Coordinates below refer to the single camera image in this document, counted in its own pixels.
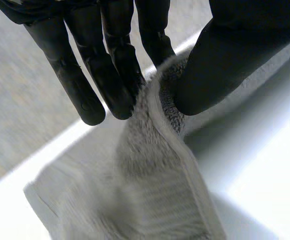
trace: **white towel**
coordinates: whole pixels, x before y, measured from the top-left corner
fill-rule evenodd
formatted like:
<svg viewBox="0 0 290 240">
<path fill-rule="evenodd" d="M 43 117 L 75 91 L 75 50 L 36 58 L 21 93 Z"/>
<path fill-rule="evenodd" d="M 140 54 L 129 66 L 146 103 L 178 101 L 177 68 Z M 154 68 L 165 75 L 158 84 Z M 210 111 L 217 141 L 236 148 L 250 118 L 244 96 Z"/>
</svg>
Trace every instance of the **white towel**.
<svg viewBox="0 0 290 240">
<path fill-rule="evenodd" d="M 82 140 L 79 160 L 74 146 L 27 186 L 53 239 L 226 239 L 183 137 L 246 100 L 288 60 L 290 45 L 222 102 L 185 117 L 172 92 L 190 49 L 151 76 L 129 120 L 107 117 Z"/>
</svg>

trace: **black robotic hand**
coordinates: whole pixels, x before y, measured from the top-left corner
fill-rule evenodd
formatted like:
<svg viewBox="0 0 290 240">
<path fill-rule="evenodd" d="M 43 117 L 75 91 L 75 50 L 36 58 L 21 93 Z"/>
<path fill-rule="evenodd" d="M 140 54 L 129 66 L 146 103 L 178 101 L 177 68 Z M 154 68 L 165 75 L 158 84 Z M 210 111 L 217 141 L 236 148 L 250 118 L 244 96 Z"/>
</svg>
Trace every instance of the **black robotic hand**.
<svg viewBox="0 0 290 240">
<path fill-rule="evenodd" d="M 170 0 L 136 0 L 136 6 L 143 46 L 158 66 L 175 54 L 164 34 Z M 65 22 L 109 110 L 120 120 L 129 118 L 144 83 L 129 37 L 133 0 L 100 0 L 78 8 L 64 3 L 62 7 L 62 14 L 27 23 L 25 28 L 45 53 L 86 124 L 101 123 L 105 110 L 77 63 Z M 103 31 L 109 54 L 103 44 Z"/>
</svg>

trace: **gray towel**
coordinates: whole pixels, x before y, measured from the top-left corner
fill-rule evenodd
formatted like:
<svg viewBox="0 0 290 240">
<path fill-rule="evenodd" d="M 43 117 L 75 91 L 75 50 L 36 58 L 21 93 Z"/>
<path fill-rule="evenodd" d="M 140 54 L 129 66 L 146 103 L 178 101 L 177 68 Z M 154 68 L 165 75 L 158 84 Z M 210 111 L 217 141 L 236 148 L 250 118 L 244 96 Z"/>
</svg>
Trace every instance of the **gray towel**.
<svg viewBox="0 0 290 240">
<path fill-rule="evenodd" d="M 183 138 L 246 100 L 288 60 L 290 46 L 222 102 L 185 117 L 172 92 L 189 52 L 151 75 L 129 120 L 112 125 L 109 116 L 82 140 L 84 152 L 73 147 L 27 186 L 26 197 L 53 239 L 226 239 Z"/>
</svg>

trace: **terry cloth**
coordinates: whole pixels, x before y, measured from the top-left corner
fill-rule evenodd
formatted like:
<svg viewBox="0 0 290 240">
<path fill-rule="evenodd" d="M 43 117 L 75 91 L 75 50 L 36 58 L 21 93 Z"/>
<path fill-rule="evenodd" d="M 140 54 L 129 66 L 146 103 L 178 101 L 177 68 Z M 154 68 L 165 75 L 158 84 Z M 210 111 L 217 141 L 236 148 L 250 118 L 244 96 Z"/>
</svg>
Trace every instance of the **terry cloth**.
<svg viewBox="0 0 290 240">
<path fill-rule="evenodd" d="M 226 239 L 183 138 L 244 102 L 290 58 L 290 45 L 222 102 L 186 117 L 172 93 L 190 50 L 147 76 L 130 119 L 110 115 L 26 187 L 53 239 Z"/>
</svg>

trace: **white surface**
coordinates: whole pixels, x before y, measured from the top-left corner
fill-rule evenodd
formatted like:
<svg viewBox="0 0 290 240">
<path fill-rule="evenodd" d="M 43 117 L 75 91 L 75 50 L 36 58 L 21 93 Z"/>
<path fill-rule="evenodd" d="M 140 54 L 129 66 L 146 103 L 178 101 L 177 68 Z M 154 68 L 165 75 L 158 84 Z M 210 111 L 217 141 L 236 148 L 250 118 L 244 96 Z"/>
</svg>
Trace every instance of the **white surface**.
<svg viewBox="0 0 290 240">
<path fill-rule="evenodd" d="M 290 239 L 290 121 L 239 174 L 228 194 L 281 239 Z"/>
</svg>

